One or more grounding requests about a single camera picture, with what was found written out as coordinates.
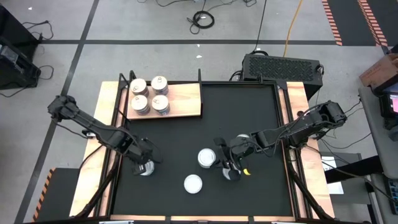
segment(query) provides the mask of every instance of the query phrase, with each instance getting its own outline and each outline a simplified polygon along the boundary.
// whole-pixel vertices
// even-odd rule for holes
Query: gray floor
[[[78,40],[81,37],[93,0],[18,0],[0,1],[21,22],[49,20],[55,40]],[[208,9],[219,4],[212,0]],[[253,7],[242,1],[211,11],[216,18],[214,27],[189,33],[186,17],[201,9],[202,3],[180,2],[166,8],[153,0],[139,4],[135,0],[100,0],[87,39],[90,40],[185,40],[185,39],[244,39],[257,37],[264,0]],[[298,1],[268,0],[261,32],[263,40],[284,40]],[[46,26],[35,31],[50,35]],[[333,40],[330,26],[318,0],[304,1],[291,34],[292,40]],[[41,45],[36,52],[36,65],[52,65],[54,78],[41,80],[38,88],[29,89],[10,99],[0,98],[0,179],[3,202],[2,223],[12,223],[29,183],[40,149],[50,124],[47,105],[59,94],[69,71],[77,45]],[[204,80],[227,80],[240,64],[252,44],[169,44],[169,45],[85,45],[78,61],[68,94],[78,106],[93,114],[102,81],[117,80],[120,72],[133,69],[137,76],[150,79],[164,75],[169,80],[194,80],[198,68]],[[283,45],[260,45],[270,55],[282,56]],[[358,76],[382,57],[379,47],[340,47],[337,45],[290,45],[287,57],[310,58],[325,66],[324,87],[318,102],[337,101],[346,110],[358,102]],[[44,69],[43,76],[49,75]],[[65,126],[80,130],[65,121]],[[335,146],[346,146],[367,135],[368,124],[363,110],[350,116],[336,130],[338,139],[325,138]],[[52,167],[78,167],[83,157],[85,141],[57,128],[44,162],[38,184],[32,196],[25,222],[31,220],[45,176]],[[326,151],[320,143],[320,149]],[[343,152],[360,152],[362,157],[376,154],[373,140],[368,137]],[[369,217],[363,207],[334,205],[343,220],[363,221]]]

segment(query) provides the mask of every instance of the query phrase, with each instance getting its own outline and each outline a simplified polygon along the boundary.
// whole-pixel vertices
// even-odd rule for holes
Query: can lid
[[[164,95],[157,95],[152,99],[152,107],[157,111],[164,110],[168,106],[169,99],[167,99],[167,97]]]
[[[167,80],[165,77],[156,76],[152,79],[150,85],[155,90],[163,90],[167,86]]]
[[[211,149],[202,149],[198,154],[198,162],[204,166],[211,166],[216,161],[216,154]]]
[[[134,96],[131,100],[131,107],[136,111],[143,110],[147,105],[148,99],[144,95]]]
[[[201,178],[198,175],[191,174],[184,181],[185,190],[190,194],[196,194],[202,186]]]
[[[130,83],[130,90],[133,93],[140,93],[145,90],[147,82],[142,78],[136,78]]]

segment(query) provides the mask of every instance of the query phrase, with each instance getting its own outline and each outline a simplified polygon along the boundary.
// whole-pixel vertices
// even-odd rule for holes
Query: wooden board
[[[151,104],[155,93],[152,87],[148,86],[148,102]],[[151,119],[151,118],[173,118],[181,116],[200,116],[200,84],[178,84],[169,85],[167,98],[170,103],[170,112],[167,115],[159,115],[153,108],[146,115],[139,115],[131,107],[131,100],[134,95],[130,92],[127,109],[128,119]]]
[[[297,119],[297,112],[308,109],[304,85],[302,82],[288,82],[287,91],[289,93],[293,118]],[[309,139],[307,144],[315,149],[318,149],[318,143],[314,139]],[[305,147],[301,150],[301,160],[304,169],[305,181],[307,183],[307,189],[311,192],[312,196],[324,209],[324,211],[331,217],[334,217],[335,214],[331,205],[329,188],[326,183],[326,177],[323,171],[322,160],[319,153]],[[317,214],[314,211],[312,211],[312,215],[314,218],[317,218]]]
[[[103,82],[101,85],[94,118],[104,124],[111,124],[112,122],[116,95],[118,94],[118,84],[118,82]],[[96,139],[87,140],[84,158],[91,154],[98,146],[100,144]],[[69,213],[70,216],[77,215],[97,191],[104,165],[105,152],[105,147],[103,147],[97,153],[93,154],[81,169]]]

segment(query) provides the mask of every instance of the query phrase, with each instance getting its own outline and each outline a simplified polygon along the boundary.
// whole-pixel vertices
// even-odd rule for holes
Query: black table surface
[[[112,214],[292,216],[281,148],[272,158],[247,157],[251,175],[242,175],[239,182],[226,180],[221,169],[204,169],[197,162],[201,149],[215,149],[213,138],[229,142],[242,133],[278,127],[273,87],[204,85],[202,93],[202,118],[132,121],[131,132],[158,145],[164,162],[144,177],[132,175],[131,163],[124,159]],[[203,181],[197,194],[184,189],[190,174]]]

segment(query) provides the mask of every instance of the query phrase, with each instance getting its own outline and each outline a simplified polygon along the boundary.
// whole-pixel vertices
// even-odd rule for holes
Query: yellow cable
[[[303,3],[303,0],[300,0],[300,3],[298,4],[297,9],[296,9],[296,13],[294,14],[292,23],[290,24],[289,31],[287,33],[286,42],[285,42],[285,50],[284,50],[284,56],[283,57],[285,57],[286,50],[287,50],[287,43],[289,42],[289,38],[290,38],[290,31],[292,31],[293,23],[294,23],[294,20],[296,20],[297,14],[299,13],[299,10],[300,10],[300,7],[301,7],[301,3]]]

